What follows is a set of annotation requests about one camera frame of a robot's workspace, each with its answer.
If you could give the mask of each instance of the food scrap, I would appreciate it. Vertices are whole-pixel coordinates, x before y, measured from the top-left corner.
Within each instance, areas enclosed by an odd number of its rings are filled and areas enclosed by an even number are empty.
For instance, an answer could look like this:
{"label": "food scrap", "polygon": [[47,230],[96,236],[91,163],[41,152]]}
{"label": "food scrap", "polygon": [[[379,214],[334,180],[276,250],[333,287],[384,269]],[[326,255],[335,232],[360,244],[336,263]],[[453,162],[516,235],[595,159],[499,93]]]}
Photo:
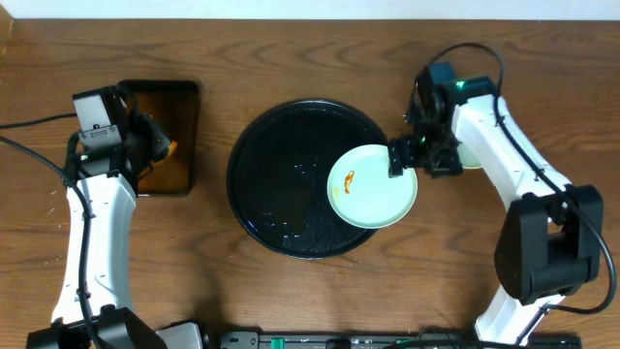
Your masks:
{"label": "food scrap", "polygon": [[353,182],[354,175],[356,175],[356,172],[351,171],[349,172],[349,174],[347,174],[347,177],[345,178],[345,193],[347,194],[351,194],[351,192],[349,191],[349,186],[351,186],[351,182]]}

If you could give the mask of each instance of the wooden table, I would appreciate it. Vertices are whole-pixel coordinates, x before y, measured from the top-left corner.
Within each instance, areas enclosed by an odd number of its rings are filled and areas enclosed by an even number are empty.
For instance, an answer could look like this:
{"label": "wooden table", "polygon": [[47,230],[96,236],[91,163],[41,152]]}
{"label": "wooden table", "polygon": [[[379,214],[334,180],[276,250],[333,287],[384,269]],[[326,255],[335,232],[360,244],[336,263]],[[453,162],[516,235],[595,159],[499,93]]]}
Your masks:
{"label": "wooden table", "polygon": [[[466,328],[497,290],[493,251],[504,209],[482,171],[431,180],[396,225],[344,256],[273,253],[235,220],[226,167],[261,112],[327,97],[366,112],[388,137],[412,81],[440,49],[500,49],[504,95],[524,132],[575,184],[605,200],[604,235],[620,261],[620,23],[497,21],[18,20],[0,71],[0,123],[72,111],[72,94],[123,79],[196,79],[203,86],[197,183],[185,198],[140,199],[131,228],[137,314],[151,327],[197,317],[214,331],[416,332]],[[462,75],[497,67],[455,53]],[[75,119],[3,131],[57,164]],[[0,346],[22,347],[49,325],[65,270],[69,219],[59,178],[0,147]],[[598,280],[566,301],[591,306]],[[588,348],[620,345],[620,301],[583,317],[552,313],[539,331],[577,332]]]}

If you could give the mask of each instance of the black plate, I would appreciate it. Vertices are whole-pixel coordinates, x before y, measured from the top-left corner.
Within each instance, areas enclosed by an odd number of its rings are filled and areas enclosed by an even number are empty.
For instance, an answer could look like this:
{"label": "black plate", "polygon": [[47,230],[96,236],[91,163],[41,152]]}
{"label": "black plate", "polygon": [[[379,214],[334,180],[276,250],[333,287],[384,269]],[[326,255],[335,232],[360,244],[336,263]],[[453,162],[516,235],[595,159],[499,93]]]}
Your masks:
{"label": "black plate", "polygon": [[273,251],[304,259],[350,251],[377,230],[338,217],[327,199],[327,177],[347,151],[386,143],[368,116],[341,103],[278,106],[252,122],[232,149],[227,175],[232,210]]}

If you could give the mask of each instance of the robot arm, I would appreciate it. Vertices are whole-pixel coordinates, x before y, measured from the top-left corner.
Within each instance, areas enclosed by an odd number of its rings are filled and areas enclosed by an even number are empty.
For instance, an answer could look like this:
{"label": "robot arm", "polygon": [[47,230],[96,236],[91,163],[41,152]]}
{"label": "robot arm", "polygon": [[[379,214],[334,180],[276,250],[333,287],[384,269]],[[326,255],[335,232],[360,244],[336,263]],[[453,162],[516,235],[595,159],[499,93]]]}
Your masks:
{"label": "robot arm", "polygon": [[[89,202],[91,214],[86,259],[86,295],[97,336],[112,348],[167,347],[200,349],[194,323],[155,333],[133,312],[129,288],[129,228],[136,208],[140,174],[167,158],[175,148],[137,101],[130,116],[122,86],[105,87],[74,96],[81,131],[69,140],[65,173]],[[78,141],[84,151],[76,153]],[[73,189],[67,192],[71,233],[65,280],[49,329],[28,335],[27,348],[90,346],[84,335],[84,314],[76,288],[84,221],[83,207]]]}
{"label": "robot arm", "polygon": [[[509,209],[513,201],[520,200],[525,194],[532,193],[537,197],[553,195],[553,191],[538,180],[530,166],[523,161],[504,132],[497,126],[492,95],[474,97],[462,106],[456,106],[452,118],[451,130],[460,146],[471,151],[480,161],[497,189],[504,207]],[[500,113],[511,134],[517,139],[528,156],[544,169],[546,175],[560,188],[571,184],[562,174],[556,172],[538,153],[532,143],[512,119],[504,98],[500,97]],[[517,338],[526,330],[531,322],[537,324],[541,306],[557,304],[565,296],[556,294],[537,299],[532,304],[523,305],[512,298],[500,285],[488,309],[476,321],[475,329],[480,340],[495,341],[507,344],[517,342]],[[527,335],[520,344],[527,345]]]}
{"label": "robot arm", "polygon": [[[494,256],[501,285],[475,329],[480,340],[526,345],[545,314],[542,306],[559,303],[596,278],[599,246],[498,125],[495,94],[488,77],[458,79],[449,63],[426,67],[405,114],[414,134],[388,144],[390,175],[412,167],[434,178],[460,175],[458,147],[480,162],[508,214]],[[555,171],[518,128],[502,97],[499,113],[527,156],[601,227],[603,201],[596,189],[575,188]],[[562,232],[550,235],[551,222]]]}

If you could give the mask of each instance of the power cord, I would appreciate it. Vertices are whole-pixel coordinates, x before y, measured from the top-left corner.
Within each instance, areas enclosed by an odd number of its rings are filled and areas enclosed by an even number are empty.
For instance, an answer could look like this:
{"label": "power cord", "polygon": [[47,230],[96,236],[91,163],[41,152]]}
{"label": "power cord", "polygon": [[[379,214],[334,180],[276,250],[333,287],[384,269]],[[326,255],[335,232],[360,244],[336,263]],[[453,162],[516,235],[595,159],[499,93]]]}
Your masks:
{"label": "power cord", "polygon": [[435,63],[437,60],[442,58],[448,52],[455,50],[457,48],[481,49],[489,53],[491,56],[493,56],[495,60],[497,61],[497,63],[500,65],[500,76],[497,80],[497,91],[493,98],[493,111],[495,113],[495,119],[497,121],[497,124],[500,126],[500,128],[506,135],[506,138],[511,142],[512,146],[514,146],[514,148],[519,153],[519,155],[521,155],[523,160],[525,160],[525,162],[530,166],[530,168],[532,168],[532,171],[534,171],[534,173],[538,176],[538,178],[540,178],[546,185],[548,185],[549,188],[551,188],[557,194],[557,196],[560,199],[562,199],[563,202],[566,203],[567,207],[579,218],[579,220],[583,222],[583,224],[588,229],[588,232],[592,234],[592,236],[597,241],[599,247],[601,248],[601,251],[603,252],[603,256],[604,256],[604,261],[607,265],[607,271],[609,273],[609,287],[607,289],[607,295],[605,296],[604,300],[599,305],[594,306],[592,308],[588,308],[588,309],[582,309],[582,308],[559,305],[559,304],[545,304],[541,306],[535,319],[530,323],[530,325],[525,329],[525,331],[523,331],[523,333],[517,338],[516,344],[520,344],[523,338],[525,338],[529,334],[529,332],[532,329],[534,329],[534,327],[538,323],[538,320],[540,320],[548,312],[548,310],[551,310],[551,309],[560,310],[560,311],[566,311],[566,312],[570,312],[574,314],[581,314],[581,315],[596,314],[596,313],[599,313],[605,310],[613,301],[613,297],[615,296],[615,293],[616,293],[616,286],[617,286],[616,269],[615,269],[615,266],[613,265],[613,259],[611,258],[611,253],[609,252],[609,248],[607,247],[605,240],[599,234],[599,230],[594,226],[594,224],[592,223],[592,221],[590,221],[587,215],[578,207],[578,205],[573,200],[568,198],[564,194],[564,192],[560,188],[558,188],[558,186],[555,185],[555,183],[553,183],[544,174],[544,171],[541,170],[536,165],[536,163],[534,163],[534,161],[527,155],[527,153],[523,150],[521,145],[514,139],[514,137],[511,135],[508,128],[506,127],[506,124],[504,123],[504,117],[501,116],[499,112],[499,98],[502,95],[501,91],[502,91],[502,83],[504,81],[504,70],[505,70],[504,60],[502,59],[500,54],[497,51],[495,51],[493,48],[490,48],[483,44],[461,43],[461,44],[451,46],[441,51],[439,54],[433,57],[433,59],[431,59],[430,64]]}
{"label": "power cord", "polygon": [[58,120],[58,119],[61,119],[61,118],[76,117],[76,116],[78,116],[78,115],[75,112],[67,112],[67,113],[64,113],[64,114],[58,114],[58,115],[44,117],[44,118],[40,118],[40,119],[36,119],[36,120],[30,120],[30,121],[24,121],[24,122],[16,122],[16,123],[7,124],[7,125],[0,125],[0,130],[6,130],[6,129],[10,129],[10,128],[17,128],[17,127],[23,127],[23,126],[32,126],[32,125],[37,125],[37,124],[48,122],[48,121]]}
{"label": "power cord", "polygon": [[[62,118],[62,117],[57,117],[57,116],[55,118],[47,117],[47,118],[39,119],[35,121],[22,122],[20,124],[21,126],[28,126],[28,125],[34,125],[37,123],[55,120],[55,119]],[[13,125],[5,125],[5,126],[11,126],[11,127],[0,127],[0,128],[20,127],[20,126],[13,126]],[[85,291],[86,291],[86,259],[88,256],[88,240],[90,237],[90,218],[91,218],[90,209],[88,208],[88,203],[86,202],[86,199],[84,198],[84,195],[82,194],[82,192],[79,190],[78,186],[67,177],[67,175],[62,171],[62,169],[57,167],[51,161],[47,160],[46,157],[44,157],[43,155],[35,152],[34,150],[26,146],[23,146],[17,142],[11,141],[2,136],[0,136],[0,142],[10,145],[14,147],[15,149],[18,149],[34,157],[35,159],[39,160],[44,165],[48,166],[50,169],[56,172],[57,175],[60,175],[60,177],[67,184],[67,186],[69,186],[71,189],[73,189],[76,192],[77,198],[79,199],[79,202],[81,203],[81,206],[82,206],[82,211],[83,211],[82,216],[84,220],[84,229],[83,229],[82,237],[81,237],[81,248],[79,252],[79,265],[78,265],[78,272],[77,272],[77,298],[79,300],[79,308],[81,310],[82,317],[84,318],[84,327],[86,328],[86,332],[88,333],[88,336],[90,336],[90,339],[93,341],[97,349],[103,349],[104,345],[102,344],[101,339],[95,333],[95,328],[93,326],[93,322],[92,322],[92,319],[88,311],[88,300],[86,299],[86,294],[85,294]]]}

